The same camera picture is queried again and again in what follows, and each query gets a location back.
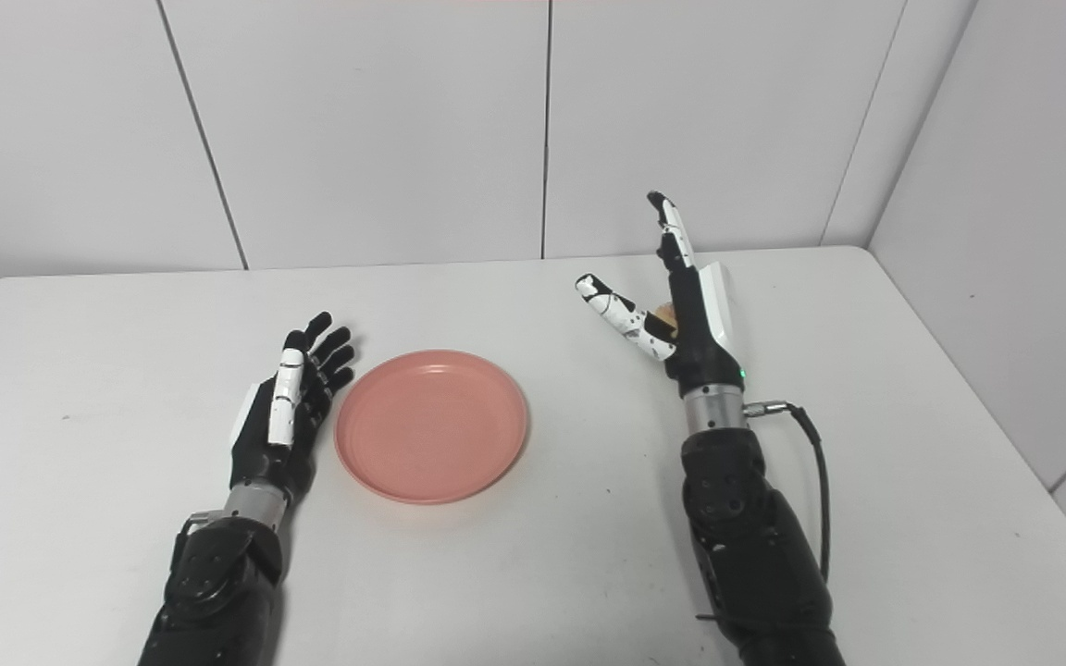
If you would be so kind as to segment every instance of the prosthetic hand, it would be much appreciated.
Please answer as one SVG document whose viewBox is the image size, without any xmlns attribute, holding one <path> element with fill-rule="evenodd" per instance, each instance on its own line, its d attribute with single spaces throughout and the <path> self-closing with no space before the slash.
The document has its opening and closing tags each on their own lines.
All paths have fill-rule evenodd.
<svg viewBox="0 0 1066 666">
<path fill-rule="evenodd" d="M 193 514 L 175 538 L 171 576 L 140 666 L 254 666 L 282 579 L 278 527 L 312 484 L 314 435 L 352 381 L 351 334 L 332 315 L 292 330 L 277 374 L 249 389 L 233 429 L 224 509 Z"/>
<path fill-rule="evenodd" d="M 649 193 L 660 214 L 657 256 L 669 274 L 677 325 L 635 307 L 593 275 L 579 294 L 608 324 L 664 362 L 677 380 L 690 437 L 681 445 L 681 490 L 694 553 L 713 614 L 746 666 L 845 666 L 829 630 L 828 494 L 820 438 L 804 409 L 782 402 L 743 404 L 745 374 L 733 355 L 733 330 L 722 264 L 698 270 L 681 215 Z M 748 417 L 788 411 L 808 434 L 821 473 L 822 562 L 817 569 L 796 516 L 764 477 Z"/>
</svg>

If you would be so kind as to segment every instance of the fingertip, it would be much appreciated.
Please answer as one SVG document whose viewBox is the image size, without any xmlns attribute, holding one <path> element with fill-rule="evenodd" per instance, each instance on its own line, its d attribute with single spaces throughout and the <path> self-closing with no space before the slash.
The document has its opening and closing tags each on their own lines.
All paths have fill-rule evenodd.
<svg viewBox="0 0 1066 666">
<path fill-rule="evenodd" d="M 312 344 L 332 325 L 332 313 L 327 311 L 319 312 L 307 325 L 307 341 Z"/>
<path fill-rule="evenodd" d="M 352 360 L 352 357 L 354 357 L 355 354 L 356 352 L 352 348 L 351 345 L 344 345 L 339 350 L 335 350 L 335 354 L 332 354 L 329 355 L 329 357 L 326 357 L 326 360 L 323 361 L 323 366 L 320 368 L 320 370 L 325 372 L 330 372 L 332 368 L 342 367 L 343 363 L 346 363 L 350 360 Z"/>
<path fill-rule="evenodd" d="M 576 279 L 575 291 L 578 291 L 583 299 L 589 300 L 600 294 L 610 294 L 611 288 L 597 278 L 595 274 L 587 273 L 583 277 Z"/>
<path fill-rule="evenodd" d="M 287 334 L 287 341 L 282 344 L 282 350 L 298 350 L 300 353 L 307 351 L 307 334 L 302 330 L 291 330 Z"/>
<path fill-rule="evenodd" d="M 328 359 L 334 353 L 334 351 L 348 344 L 348 341 L 352 339 L 351 330 L 348 330 L 348 326 L 341 326 L 333 332 L 328 334 L 323 341 L 320 342 L 312 350 L 312 359 L 314 366 L 323 367 L 326 366 L 326 359 Z"/>
<path fill-rule="evenodd" d="M 339 391 L 352 383 L 352 379 L 356 376 L 356 373 L 351 368 L 340 368 L 340 370 L 335 371 L 332 375 L 332 380 L 328 383 L 328 388 L 332 392 Z"/>
</svg>

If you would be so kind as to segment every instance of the pink plate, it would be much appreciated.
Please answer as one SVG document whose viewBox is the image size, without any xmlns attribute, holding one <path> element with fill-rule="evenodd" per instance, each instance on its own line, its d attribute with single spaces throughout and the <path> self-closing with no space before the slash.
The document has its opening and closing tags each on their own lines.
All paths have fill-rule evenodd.
<svg viewBox="0 0 1066 666">
<path fill-rule="evenodd" d="M 368 489 L 410 503 L 473 496 L 499 480 L 524 442 L 524 397 L 477 355 L 401 355 L 356 383 L 335 425 L 335 451 Z"/>
</svg>

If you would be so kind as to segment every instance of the white tabletop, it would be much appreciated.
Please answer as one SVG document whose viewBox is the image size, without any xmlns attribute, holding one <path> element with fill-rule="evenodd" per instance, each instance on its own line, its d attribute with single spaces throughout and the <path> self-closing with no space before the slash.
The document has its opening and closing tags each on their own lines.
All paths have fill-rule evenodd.
<svg viewBox="0 0 1066 666">
<path fill-rule="evenodd" d="M 1066 663 L 1066 519 L 870 255 L 718 255 L 748 400 L 807 406 L 852 666 Z M 330 446 L 293 522 L 278 666 L 737 663 L 680 505 L 676 385 L 577 298 L 645 305 L 653 257 L 0 281 L 0 665 L 136 661 L 175 531 L 226 496 L 228 434 L 284 334 L 326 308 L 364 374 L 449 347 L 507 370 L 523 455 L 468 501 L 407 506 Z M 754 423 L 817 548 L 817 475 Z"/>
</svg>

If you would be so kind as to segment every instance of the robot finger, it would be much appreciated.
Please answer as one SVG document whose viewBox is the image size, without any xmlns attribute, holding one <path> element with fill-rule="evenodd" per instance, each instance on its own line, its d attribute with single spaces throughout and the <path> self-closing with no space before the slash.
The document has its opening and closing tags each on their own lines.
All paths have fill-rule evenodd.
<svg viewBox="0 0 1066 666">
<path fill-rule="evenodd" d="M 685 233 L 684 224 L 681 223 L 681 212 L 677 211 L 668 197 L 657 190 L 648 193 L 648 202 L 652 204 L 660 215 L 657 224 L 661 225 L 661 246 L 656 250 L 656 256 L 664 261 L 664 269 L 669 273 L 674 270 L 693 269 L 693 246 L 690 245 L 690 235 Z"/>
<path fill-rule="evenodd" d="M 270 404 L 270 445 L 292 446 L 295 443 L 295 408 L 304 379 L 307 334 L 291 330 L 282 345 L 282 358 L 274 378 L 274 396 Z"/>
<path fill-rule="evenodd" d="M 348 344 L 348 341 L 352 339 L 351 330 L 348 330 L 348 326 L 341 326 L 333 332 L 328 334 L 328 337 L 324 338 L 320 344 L 312 350 L 312 362 L 314 368 L 322 368 L 325 366 L 326 359 L 334 351 L 339 350 L 343 345 Z"/>
<path fill-rule="evenodd" d="M 355 372 L 353 372 L 351 368 L 339 368 L 339 370 L 335 370 L 334 372 L 330 372 L 330 374 L 325 372 L 323 376 L 326 378 L 326 389 L 332 392 L 337 392 L 339 389 L 352 384 L 352 378 L 355 376 Z"/>
<path fill-rule="evenodd" d="M 325 389 L 317 388 L 304 396 L 304 402 L 298 405 L 297 418 L 313 429 L 325 420 L 330 408 L 332 395 Z"/>
<path fill-rule="evenodd" d="M 310 358 L 308 355 L 307 359 L 305 359 L 304 361 L 304 379 L 302 379 L 302 381 L 298 384 L 298 392 L 301 392 L 302 395 L 304 395 L 304 397 L 307 396 L 307 391 L 310 391 L 310 389 L 314 387 L 314 384 L 317 384 L 318 378 L 319 378 L 319 369 L 314 368 L 312 358 Z"/>
<path fill-rule="evenodd" d="M 325 383 L 326 379 L 330 378 L 330 375 L 335 374 L 335 371 L 346 366 L 355 355 L 356 352 L 352 348 L 352 345 L 344 345 L 339 350 L 335 350 L 335 353 L 326 357 L 326 361 L 323 361 L 323 366 L 319 368 L 321 380 Z"/>
<path fill-rule="evenodd" d="M 677 345 L 672 342 L 677 336 L 676 328 L 611 291 L 601 279 L 587 273 L 575 282 L 575 290 L 612 328 L 643 353 L 657 360 L 665 360 L 677 352 Z"/>
<path fill-rule="evenodd" d="M 314 341 L 319 340 L 320 335 L 330 325 L 330 312 L 323 311 L 314 315 L 314 319 L 310 320 L 310 324 L 307 325 L 307 329 L 304 330 L 304 335 L 307 336 L 307 348 L 310 348 L 314 344 Z"/>
</svg>

